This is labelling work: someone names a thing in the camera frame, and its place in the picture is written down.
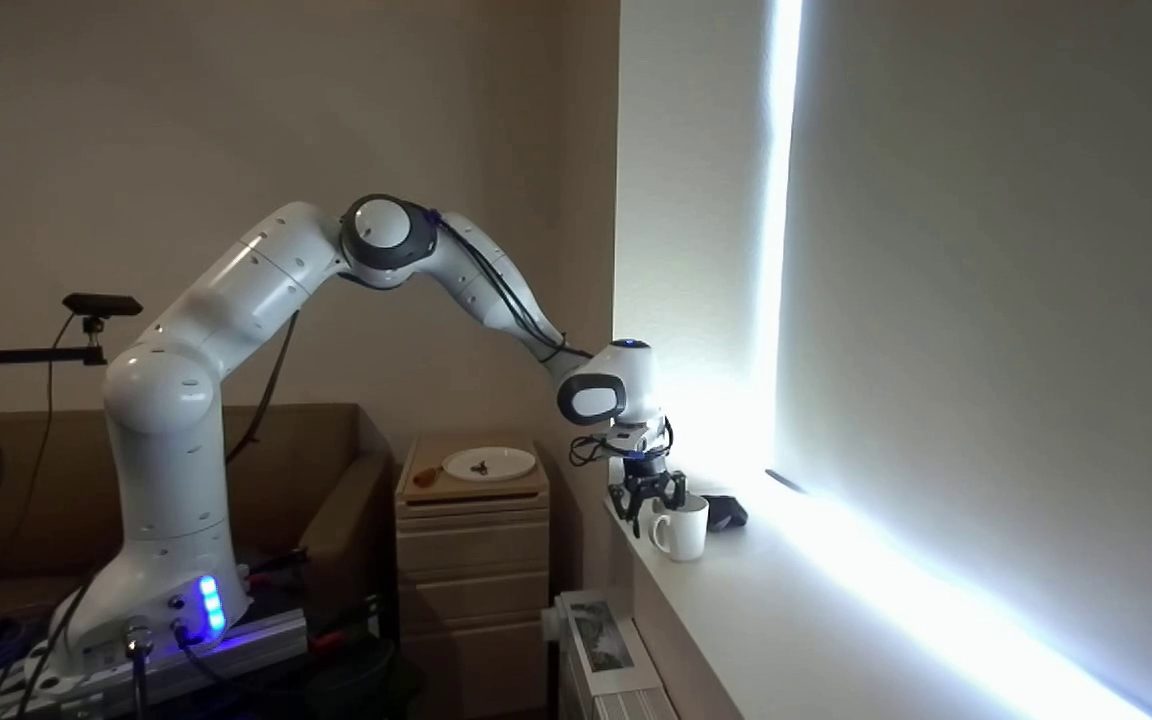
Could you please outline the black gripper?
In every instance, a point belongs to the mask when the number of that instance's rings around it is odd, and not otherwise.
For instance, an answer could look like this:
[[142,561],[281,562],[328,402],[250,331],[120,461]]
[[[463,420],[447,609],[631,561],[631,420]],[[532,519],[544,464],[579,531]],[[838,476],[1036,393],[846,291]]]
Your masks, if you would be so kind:
[[619,461],[619,476],[612,478],[612,513],[619,519],[635,519],[647,499],[664,506],[683,505],[683,471],[669,469],[671,438],[669,420],[616,422],[607,433],[605,448]]

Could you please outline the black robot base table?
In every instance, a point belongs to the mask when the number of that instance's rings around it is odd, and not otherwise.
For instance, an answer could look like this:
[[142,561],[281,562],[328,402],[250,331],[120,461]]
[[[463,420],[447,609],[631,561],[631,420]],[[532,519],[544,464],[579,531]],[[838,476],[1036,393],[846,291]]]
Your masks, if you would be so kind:
[[397,646],[362,613],[318,624],[289,570],[233,605],[218,570],[82,624],[103,593],[86,580],[0,659],[0,720],[354,720],[386,716]]

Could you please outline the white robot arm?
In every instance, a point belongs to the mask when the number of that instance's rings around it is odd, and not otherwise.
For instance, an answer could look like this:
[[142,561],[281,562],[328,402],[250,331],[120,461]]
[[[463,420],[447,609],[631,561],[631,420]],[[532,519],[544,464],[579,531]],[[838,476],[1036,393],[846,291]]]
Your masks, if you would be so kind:
[[251,609],[233,552],[219,393],[328,284],[374,291],[442,284],[490,331],[518,341],[552,380],[578,448],[659,469],[671,420],[658,402],[651,346],[585,350],[544,317],[509,251],[472,220],[402,194],[362,194],[342,220],[293,198],[250,226],[103,370],[120,485],[120,552],[55,614],[63,662],[103,662],[134,632],[219,642]]

